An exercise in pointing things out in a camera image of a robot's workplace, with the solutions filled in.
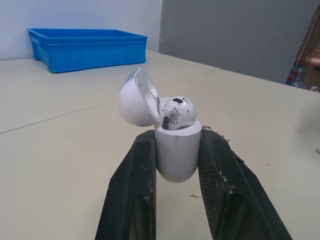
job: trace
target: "blue storage bin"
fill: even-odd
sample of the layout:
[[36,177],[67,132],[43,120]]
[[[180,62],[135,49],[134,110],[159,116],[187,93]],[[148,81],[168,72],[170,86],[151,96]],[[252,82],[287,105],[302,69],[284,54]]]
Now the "blue storage bin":
[[33,57],[61,73],[146,61],[147,37],[119,30],[30,28]]

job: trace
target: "gray wall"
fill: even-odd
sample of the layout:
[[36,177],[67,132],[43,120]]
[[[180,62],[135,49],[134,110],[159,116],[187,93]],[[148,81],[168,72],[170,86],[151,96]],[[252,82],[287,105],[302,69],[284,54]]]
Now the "gray wall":
[[160,53],[284,83],[318,0],[163,0]]

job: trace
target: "open case lid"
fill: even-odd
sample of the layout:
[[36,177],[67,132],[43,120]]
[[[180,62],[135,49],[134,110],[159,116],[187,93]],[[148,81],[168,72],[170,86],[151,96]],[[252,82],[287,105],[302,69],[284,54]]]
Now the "open case lid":
[[158,92],[141,67],[131,73],[125,81],[117,101],[121,116],[132,125],[147,127],[161,120]]

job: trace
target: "airpod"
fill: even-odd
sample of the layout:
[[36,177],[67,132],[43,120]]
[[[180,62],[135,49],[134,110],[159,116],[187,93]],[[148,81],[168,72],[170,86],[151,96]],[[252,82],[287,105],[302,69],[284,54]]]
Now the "airpod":
[[196,120],[196,109],[187,98],[174,96],[166,101],[161,118],[163,129],[185,129],[195,124]]
[[156,168],[169,182],[181,183],[198,167],[202,125],[184,96],[159,98],[146,71],[138,68],[121,87],[118,110],[130,124],[154,125]]

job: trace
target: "white wall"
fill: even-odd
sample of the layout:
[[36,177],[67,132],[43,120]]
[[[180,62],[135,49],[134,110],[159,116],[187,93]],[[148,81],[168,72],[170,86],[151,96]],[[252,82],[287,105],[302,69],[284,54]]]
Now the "white wall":
[[0,7],[0,60],[32,57],[27,28],[104,28],[148,36],[159,49],[162,0],[5,0]]

